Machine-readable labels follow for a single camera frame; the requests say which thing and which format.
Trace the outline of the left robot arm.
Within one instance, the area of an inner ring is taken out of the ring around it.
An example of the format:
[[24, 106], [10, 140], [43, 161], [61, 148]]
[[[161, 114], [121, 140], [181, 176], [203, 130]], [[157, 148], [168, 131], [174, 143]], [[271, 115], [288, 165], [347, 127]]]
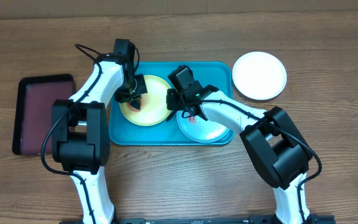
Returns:
[[116, 101], [140, 109], [147, 87], [144, 76], [136, 74], [139, 51], [128, 39], [116, 39], [106, 54], [75, 47], [93, 61], [93, 71], [74, 95], [53, 103], [44, 142], [52, 144], [53, 159], [62, 165], [58, 174], [71, 177], [76, 187], [83, 209], [80, 223], [117, 223], [105, 177], [111, 148], [106, 108]]

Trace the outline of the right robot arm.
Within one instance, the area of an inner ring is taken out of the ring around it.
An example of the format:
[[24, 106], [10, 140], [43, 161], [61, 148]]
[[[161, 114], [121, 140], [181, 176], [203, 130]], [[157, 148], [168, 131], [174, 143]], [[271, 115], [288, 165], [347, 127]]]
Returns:
[[312, 223], [304, 184], [319, 176], [322, 163], [287, 112], [246, 106], [212, 85], [201, 86], [187, 65], [169, 74], [167, 108], [184, 119], [200, 117], [240, 135], [260, 177], [273, 188], [279, 223]]

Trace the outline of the green and red sponge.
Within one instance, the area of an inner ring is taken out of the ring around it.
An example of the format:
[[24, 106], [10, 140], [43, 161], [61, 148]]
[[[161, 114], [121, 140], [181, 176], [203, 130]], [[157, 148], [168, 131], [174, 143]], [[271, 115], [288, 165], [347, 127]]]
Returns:
[[130, 110], [140, 111], [141, 110], [141, 99], [140, 98], [133, 99], [129, 103], [127, 103], [127, 106], [129, 107]]

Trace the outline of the yellow-green plate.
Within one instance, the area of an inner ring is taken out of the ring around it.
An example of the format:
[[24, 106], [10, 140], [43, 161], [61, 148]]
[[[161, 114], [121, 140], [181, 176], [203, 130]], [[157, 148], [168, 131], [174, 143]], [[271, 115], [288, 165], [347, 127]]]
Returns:
[[167, 109], [166, 95], [171, 86], [163, 78], [145, 75], [147, 93], [140, 99], [140, 110], [129, 103], [121, 103], [120, 109], [124, 117], [138, 126], [152, 126], [165, 120], [170, 114]]

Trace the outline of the white plate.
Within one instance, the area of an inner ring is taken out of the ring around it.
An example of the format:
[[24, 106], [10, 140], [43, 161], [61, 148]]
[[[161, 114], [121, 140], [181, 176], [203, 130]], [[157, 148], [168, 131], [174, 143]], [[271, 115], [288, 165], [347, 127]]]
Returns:
[[275, 56], [266, 52], [249, 52], [237, 59], [232, 80], [240, 93], [259, 101], [281, 94], [287, 84], [287, 71]]

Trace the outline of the light blue plate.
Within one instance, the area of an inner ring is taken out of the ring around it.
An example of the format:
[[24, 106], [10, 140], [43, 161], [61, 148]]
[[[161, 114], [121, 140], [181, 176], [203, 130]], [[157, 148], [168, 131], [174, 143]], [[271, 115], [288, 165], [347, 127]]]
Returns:
[[212, 143], [222, 139], [229, 129], [213, 121], [205, 121], [199, 116], [190, 116], [182, 112], [177, 113], [177, 123], [182, 133], [193, 141], [198, 143]]

